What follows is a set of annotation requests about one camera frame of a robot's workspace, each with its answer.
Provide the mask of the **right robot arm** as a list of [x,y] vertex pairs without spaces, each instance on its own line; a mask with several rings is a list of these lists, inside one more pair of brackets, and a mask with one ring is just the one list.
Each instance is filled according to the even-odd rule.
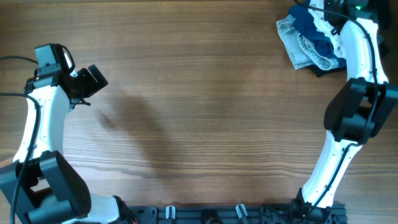
[[347,82],[326,108],[326,139],[309,180],[291,201],[289,223],[341,223],[343,205],[333,198],[352,158],[375,137],[397,103],[377,44],[376,1],[310,1],[315,27],[342,49]]

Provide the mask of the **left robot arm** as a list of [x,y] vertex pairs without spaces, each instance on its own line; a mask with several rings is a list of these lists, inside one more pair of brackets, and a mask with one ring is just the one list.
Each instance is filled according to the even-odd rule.
[[1,169],[1,191],[11,205],[10,222],[134,223],[117,196],[90,193],[85,181],[63,156],[67,113],[108,82],[95,65],[75,71],[61,44],[35,48],[38,68],[21,97],[28,112],[21,145],[13,163]]

